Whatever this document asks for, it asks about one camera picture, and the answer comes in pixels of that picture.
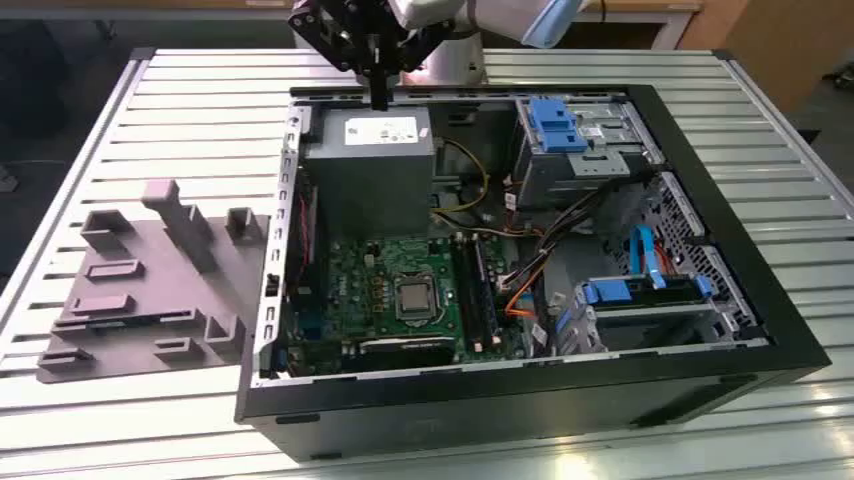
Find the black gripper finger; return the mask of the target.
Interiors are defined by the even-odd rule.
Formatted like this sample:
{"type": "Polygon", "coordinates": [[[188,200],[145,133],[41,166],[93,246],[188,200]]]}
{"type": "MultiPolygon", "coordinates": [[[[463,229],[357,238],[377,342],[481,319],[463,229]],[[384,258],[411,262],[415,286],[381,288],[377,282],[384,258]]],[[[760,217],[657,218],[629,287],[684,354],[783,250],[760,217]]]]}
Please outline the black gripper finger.
{"type": "Polygon", "coordinates": [[[440,29],[419,29],[401,40],[397,34],[380,35],[380,110],[388,109],[391,89],[401,72],[411,72],[441,43],[440,29]]]}
{"type": "Polygon", "coordinates": [[[318,2],[294,2],[288,25],[338,70],[350,70],[369,91],[371,108],[380,110],[380,36],[348,33],[318,2]]]}

